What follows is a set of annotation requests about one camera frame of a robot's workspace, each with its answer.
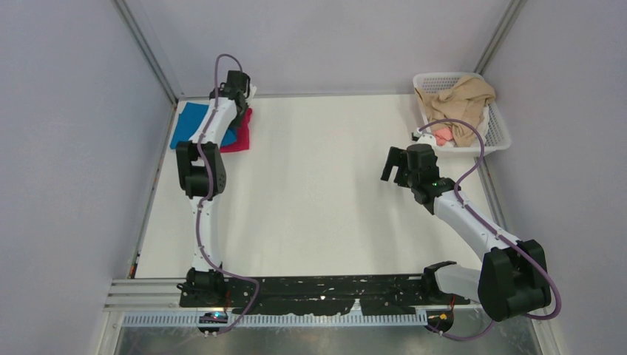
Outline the blue t shirt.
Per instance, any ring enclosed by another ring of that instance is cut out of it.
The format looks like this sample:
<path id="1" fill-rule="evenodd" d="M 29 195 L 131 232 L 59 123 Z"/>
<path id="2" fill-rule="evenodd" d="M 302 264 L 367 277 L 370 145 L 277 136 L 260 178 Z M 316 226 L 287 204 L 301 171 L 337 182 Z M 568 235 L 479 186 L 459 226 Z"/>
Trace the blue t shirt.
<path id="1" fill-rule="evenodd" d="M 169 148 L 175 150 L 180 142 L 201 141 L 216 143 L 221 152 L 245 150 L 238 146 L 236 129 L 229 128 L 237 117 L 235 103 L 220 100 L 216 112 L 214 108 L 215 100 L 211 100 L 209 104 L 185 103 L 183 111 L 178 115 Z"/>

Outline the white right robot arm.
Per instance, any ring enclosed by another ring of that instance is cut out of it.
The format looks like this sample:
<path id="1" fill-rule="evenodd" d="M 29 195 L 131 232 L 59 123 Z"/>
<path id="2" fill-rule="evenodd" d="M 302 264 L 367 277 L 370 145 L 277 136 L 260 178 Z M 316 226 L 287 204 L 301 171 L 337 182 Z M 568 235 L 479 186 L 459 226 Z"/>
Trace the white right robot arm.
<path id="1" fill-rule="evenodd" d="M 422 294 L 441 303 L 454 294 L 475 301 L 496 322 L 556 303 L 547 279 L 546 257 L 535 240 L 520 240 L 499 228 L 469 202 L 461 187 L 439 174 L 428 144 L 391 147 L 381 179 L 409 189 L 415 201 L 451 227 L 481 258 L 479 269 L 442 262 L 424 270 Z"/>

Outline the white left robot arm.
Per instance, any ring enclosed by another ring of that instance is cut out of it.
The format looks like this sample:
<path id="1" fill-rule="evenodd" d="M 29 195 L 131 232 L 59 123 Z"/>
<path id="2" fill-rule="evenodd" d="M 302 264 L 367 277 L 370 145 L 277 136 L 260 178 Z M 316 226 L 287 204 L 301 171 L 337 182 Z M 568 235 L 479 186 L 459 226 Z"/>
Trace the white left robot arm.
<path id="1" fill-rule="evenodd" d="M 210 101 L 197 129 L 175 147 L 180 188 L 192 206 L 194 256 L 185 280 L 177 285 L 180 305 L 217 306 L 226 300 L 222 271 L 223 247 L 218 237 L 217 207 L 226 188 L 227 174 L 221 143 L 230 128 L 242 123 L 248 111 L 250 77 L 230 70 Z"/>

